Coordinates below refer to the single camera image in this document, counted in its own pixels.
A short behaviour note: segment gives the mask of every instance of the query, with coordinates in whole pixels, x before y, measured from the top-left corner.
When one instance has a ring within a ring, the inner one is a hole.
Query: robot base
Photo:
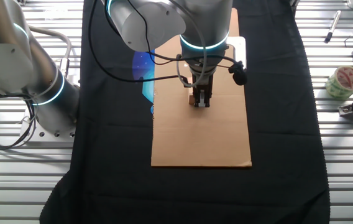
[[[25,116],[29,115],[29,111],[25,111]],[[21,128],[21,135],[26,131],[29,127],[29,124],[23,122]],[[41,125],[36,122],[36,127],[34,134],[29,142],[37,143],[37,142],[70,142],[73,143],[75,140],[75,129],[71,129],[68,131],[59,131],[59,132],[50,132],[45,130]]]

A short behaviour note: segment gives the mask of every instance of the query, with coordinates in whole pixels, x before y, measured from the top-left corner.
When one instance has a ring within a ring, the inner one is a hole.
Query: masking tape roll
[[[346,100],[353,94],[353,67],[337,68],[326,82],[327,92],[334,98]]]

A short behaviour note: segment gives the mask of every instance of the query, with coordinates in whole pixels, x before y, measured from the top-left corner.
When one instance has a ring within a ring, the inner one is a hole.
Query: black cable
[[[166,77],[158,77],[158,78],[149,78],[149,79],[141,79],[141,80],[129,80],[129,79],[125,79],[125,78],[120,78],[117,77],[115,75],[113,75],[112,73],[108,72],[99,62],[98,58],[96,57],[96,54],[94,52],[94,47],[92,44],[92,38],[91,38],[91,33],[92,33],[92,21],[93,21],[93,16],[94,16],[94,12],[95,12],[95,7],[96,7],[96,3],[98,0],[94,0],[93,2],[93,6],[91,9],[91,15],[89,15],[89,22],[88,22],[88,43],[89,43],[89,49],[91,50],[91,53],[93,55],[93,58],[96,62],[96,64],[100,67],[100,69],[107,75],[109,75],[110,77],[122,81],[122,82],[129,82],[129,83],[143,83],[143,82],[151,82],[151,81],[156,81],[156,80],[165,80],[165,79],[169,79],[169,78],[178,78],[178,75],[172,75],[172,76],[166,76]]]
[[[93,44],[92,44],[92,38],[91,38],[91,33],[92,33],[92,30],[91,30],[91,27],[92,27],[92,22],[93,22],[93,15],[94,15],[94,12],[95,12],[95,7],[96,7],[96,3],[97,3],[98,0],[94,0],[93,2],[93,7],[91,9],[91,14],[89,16],[89,22],[88,22],[88,42],[89,42],[89,48],[90,48],[90,51],[93,55],[93,58],[95,60],[95,62],[98,64],[98,66],[100,67],[100,69],[107,75],[109,75],[110,77],[116,79],[116,80],[119,80],[119,81],[122,81],[122,82],[129,82],[129,83],[143,83],[143,82],[151,82],[151,81],[156,81],[156,80],[164,80],[164,79],[169,79],[169,78],[178,78],[177,75],[172,75],[172,76],[167,76],[167,77],[159,77],[159,78],[150,78],[150,79],[144,79],[144,80],[128,80],[128,79],[125,79],[125,78],[120,78],[120,77],[117,77],[115,75],[113,75],[112,73],[108,72],[102,65],[101,63],[99,62],[99,59],[97,58],[95,52],[94,52],[94,49],[93,49]],[[134,7],[133,4],[131,4],[130,0],[128,0],[129,4],[134,8],[134,10],[141,16],[141,18],[143,19],[143,21],[145,22],[145,34],[146,34],[146,41],[147,41],[147,45],[148,45],[148,49],[150,50],[150,43],[149,43],[149,39],[147,37],[147,34],[148,34],[148,27],[147,27],[147,21],[145,20],[145,18],[143,17],[143,15]],[[105,13],[106,13],[106,19],[108,20],[108,23],[109,25],[112,27],[112,29],[115,31],[115,33],[119,34],[117,29],[113,26],[112,22],[110,21],[111,18],[109,18],[108,16],[108,13],[107,13],[107,10],[106,10],[106,4],[104,6],[105,8]],[[167,60],[167,62],[164,62],[164,63],[157,63],[154,61],[154,59],[150,56],[150,59],[153,61],[154,64],[156,65],[165,65],[165,64],[168,64],[170,62],[181,62],[181,61],[187,61],[187,60],[197,60],[197,59],[202,59],[203,56],[200,56],[200,57],[189,57],[189,58],[170,58],[170,57],[166,57],[166,56],[163,56],[163,55],[159,55],[159,54],[156,54],[156,53],[153,53],[153,52],[146,52],[148,54],[150,54],[151,56],[155,56],[155,57],[158,57],[158,58],[161,58],[161,59],[164,59],[164,60]],[[228,60],[228,61],[231,61],[233,64],[238,64],[238,62],[236,62],[236,60],[234,60],[233,58],[230,58],[230,57],[225,57],[225,56],[220,56],[220,55],[207,55],[208,58],[212,57],[212,58],[222,58],[222,59],[225,59],[225,60]]]
[[[147,43],[147,52],[149,53],[150,52],[150,44],[149,44],[149,38],[147,36],[147,33],[148,33],[148,25],[147,25],[147,21],[145,19],[145,17],[138,11],[137,8],[135,8],[135,6],[131,3],[130,0],[127,0],[128,3],[131,5],[131,7],[135,10],[135,12],[137,12],[139,14],[139,16],[142,18],[142,20],[145,22],[145,38],[146,38],[146,43]],[[152,58],[152,55],[150,55],[150,59],[152,60],[152,62],[155,64],[155,65],[166,65],[170,62],[172,62],[171,60],[167,61],[167,62],[164,62],[164,63],[157,63],[154,61],[154,59]]]
[[[33,120],[34,119],[34,114],[35,114],[33,103],[30,100],[25,100],[25,102],[27,104],[27,109],[29,110],[29,115],[30,115],[29,127],[18,138],[18,140],[14,144],[11,144],[9,146],[0,146],[0,150],[6,150],[6,149],[10,149],[10,148],[13,148],[13,147],[17,146],[19,143],[21,143],[29,135],[32,125],[35,124],[35,120]]]

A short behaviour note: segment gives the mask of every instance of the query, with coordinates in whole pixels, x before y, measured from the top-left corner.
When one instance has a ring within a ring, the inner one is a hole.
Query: white cable
[[[200,41],[201,41],[201,45],[203,46],[203,68],[201,70],[201,74],[199,76],[199,78],[192,84],[189,83],[185,83],[179,73],[179,69],[177,70],[178,72],[178,77],[179,80],[182,82],[182,84],[184,84],[184,86],[186,87],[195,87],[197,86],[200,81],[204,78],[204,73],[206,72],[206,67],[207,67],[207,50],[206,50],[206,41],[204,39],[203,33],[200,31],[199,27],[197,26],[195,20],[193,19],[193,16],[190,14],[190,12],[188,12],[184,7],[182,7],[180,4],[178,4],[177,2],[175,2],[174,0],[169,0],[172,4],[174,4],[174,6],[176,6],[177,8],[179,8],[186,16],[188,16],[190,22],[193,24],[193,26],[195,27]]]
[[[53,30],[43,29],[43,28],[34,27],[34,26],[29,26],[29,29],[33,32],[38,32],[40,34],[55,36],[55,37],[58,37],[59,39],[63,40],[67,45],[65,58],[69,58],[70,52],[71,52],[71,41],[68,36],[66,36],[65,34],[53,31]]]

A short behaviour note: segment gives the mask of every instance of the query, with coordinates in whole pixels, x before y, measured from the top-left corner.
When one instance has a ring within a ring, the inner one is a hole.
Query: metal slat
[[[0,218],[38,220],[42,205],[0,205]]]

